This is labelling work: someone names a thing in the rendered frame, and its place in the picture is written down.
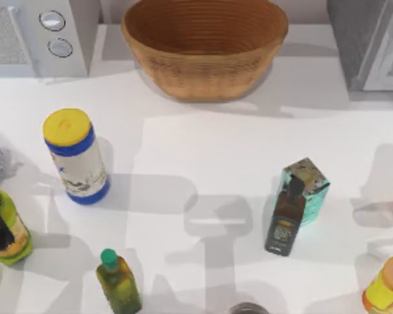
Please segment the yellow can with orange lid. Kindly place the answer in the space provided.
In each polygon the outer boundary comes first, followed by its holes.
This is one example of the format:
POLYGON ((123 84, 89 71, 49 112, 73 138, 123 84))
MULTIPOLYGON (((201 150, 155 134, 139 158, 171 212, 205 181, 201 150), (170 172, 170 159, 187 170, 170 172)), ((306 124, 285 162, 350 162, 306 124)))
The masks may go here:
POLYGON ((369 314, 393 314, 393 257, 364 290, 362 303, 369 314))

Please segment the white canister with yellow lid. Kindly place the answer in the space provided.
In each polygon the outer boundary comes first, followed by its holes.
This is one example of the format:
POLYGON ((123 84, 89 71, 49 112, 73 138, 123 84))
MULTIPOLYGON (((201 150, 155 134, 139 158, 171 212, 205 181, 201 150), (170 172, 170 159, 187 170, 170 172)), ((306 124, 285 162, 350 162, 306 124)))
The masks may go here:
POLYGON ((109 191, 109 177, 88 115, 59 109, 43 122, 43 138, 66 194, 75 203, 92 205, 109 191))

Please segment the pale microwave oven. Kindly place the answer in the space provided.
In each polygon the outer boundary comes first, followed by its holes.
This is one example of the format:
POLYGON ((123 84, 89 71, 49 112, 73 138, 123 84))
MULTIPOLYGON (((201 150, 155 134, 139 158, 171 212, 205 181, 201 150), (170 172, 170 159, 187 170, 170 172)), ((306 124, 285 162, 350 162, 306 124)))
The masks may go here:
POLYGON ((0 77, 87 77, 100 11, 100 0, 0 0, 0 77), (49 31, 40 24, 40 13, 51 10, 64 16, 63 30, 49 31), (48 51, 48 42, 57 38, 71 43, 70 57, 48 51))

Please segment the green bottle with green cap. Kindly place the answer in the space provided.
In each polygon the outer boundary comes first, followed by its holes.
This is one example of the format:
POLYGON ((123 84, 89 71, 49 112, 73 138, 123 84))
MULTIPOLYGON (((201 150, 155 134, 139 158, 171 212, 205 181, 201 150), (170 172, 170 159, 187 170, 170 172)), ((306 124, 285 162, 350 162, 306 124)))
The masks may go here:
POLYGON ((114 314, 137 314, 142 309, 140 294, 126 260, 113 249, 100 254, 96 275, 114 314))

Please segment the brown woven basket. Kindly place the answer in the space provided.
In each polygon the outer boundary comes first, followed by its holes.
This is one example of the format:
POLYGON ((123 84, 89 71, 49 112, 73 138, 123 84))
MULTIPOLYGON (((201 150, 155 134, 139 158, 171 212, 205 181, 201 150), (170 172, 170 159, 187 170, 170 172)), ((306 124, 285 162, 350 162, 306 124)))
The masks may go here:
POLYGON ((181 101, 237 99, 266 73, 288 34, 271 0, 139 0, 121 20, 143 72, 181 101))

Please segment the grey microwave knob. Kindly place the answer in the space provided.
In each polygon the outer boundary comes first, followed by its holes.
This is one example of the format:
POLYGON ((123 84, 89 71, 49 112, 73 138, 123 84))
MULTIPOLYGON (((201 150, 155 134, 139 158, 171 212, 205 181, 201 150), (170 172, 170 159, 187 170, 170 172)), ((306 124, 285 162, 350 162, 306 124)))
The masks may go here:
POLYGON ((66 19, 55 10, 42 12, 39 15, 40 24, 49 31, 61 31, 65 28, 66 19))
POLYGON ((53 39, 48 42, 48 51, 58 58, 68 58, 73 53, 71 43, 63 38, 53 39))

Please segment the teal carton box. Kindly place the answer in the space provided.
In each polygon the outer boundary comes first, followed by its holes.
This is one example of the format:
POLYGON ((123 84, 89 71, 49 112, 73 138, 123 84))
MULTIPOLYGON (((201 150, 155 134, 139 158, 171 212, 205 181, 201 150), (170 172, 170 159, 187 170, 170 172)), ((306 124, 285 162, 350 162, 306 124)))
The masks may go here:
POLYGON ((308 157, 294 162, 282 170, 279 190, 287 187, 292 175, 301 179, 305 184, 302 195, 306 199, 306 204, 301 226, 306 226, 318 218, 330 182, 308 157))

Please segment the dark brown bottle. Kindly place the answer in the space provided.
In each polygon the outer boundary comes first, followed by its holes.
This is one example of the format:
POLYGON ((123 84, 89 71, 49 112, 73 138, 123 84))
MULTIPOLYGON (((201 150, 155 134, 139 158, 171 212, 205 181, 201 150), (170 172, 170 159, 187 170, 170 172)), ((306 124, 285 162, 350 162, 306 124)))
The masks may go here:
POLYGON ((290 255, 304 215, 304 189, 304 182, 295 175, 291 175, 289 183, 281 189, 265 242, 266 251, 279 256, 290 255))

